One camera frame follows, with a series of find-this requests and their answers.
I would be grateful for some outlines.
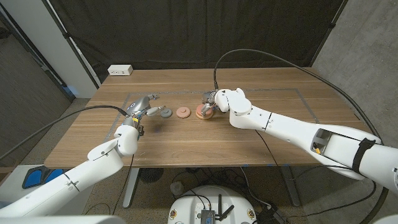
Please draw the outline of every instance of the round disc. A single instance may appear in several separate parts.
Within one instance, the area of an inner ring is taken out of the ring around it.
[[[175,112],[179,118],[187,118],[191,115],[191,110],[185,106],[177,109]]]

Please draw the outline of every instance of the table leg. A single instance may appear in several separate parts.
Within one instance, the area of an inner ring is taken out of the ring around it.
[[[301,205],[299,193],[297,193],[296,185],[294,183],[292,171],[289,166],[282,166],[282,175],[284,176],[284,180],[286,183],[287,190],[289,191],[290,201],[292,205],[295,207],[299,207]]]
[[[126,193],[124,193],[123,208],[129,208],[131,206],[134,190],[136,189],[136,185],[138,183],[138,172],[139,168],[131,168],[130,170]]]

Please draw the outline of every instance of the electrical outlet box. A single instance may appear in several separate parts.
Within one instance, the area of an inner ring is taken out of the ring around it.
[[[131,65],[111,65],[108,68],[110,75],[131,75],[132,66]]]

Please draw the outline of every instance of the white wall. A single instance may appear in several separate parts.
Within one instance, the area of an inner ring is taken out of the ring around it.
[[[77,98],[91,98],[96,92],[96,87],[43,2],[39,0],[0,0],[0,2],[72,93]]]

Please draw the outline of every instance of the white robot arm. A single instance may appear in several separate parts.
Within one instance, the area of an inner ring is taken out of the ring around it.
[[[153,116],[164,108],[150,107],[149,100],[156,98],[149,95],[135,101],[127,109],[128,116],[117,128],[115,139],[92,149],[86,162],[0,209],[0,218],[52,215],[79,192],[117,173],[123,167],[121,158],[137,151],[138,138],[144,133],[140,125],[142,116]]]
[[[398,149],[380,145],[367,132],[329,124],[313,124],[255,107],[238,88],[204,95],[202,114],[217,105],[230,110],[229,122],[236,128],[264,131],[309,153],[324,165],[347,177],[367,177],[398,194]]]

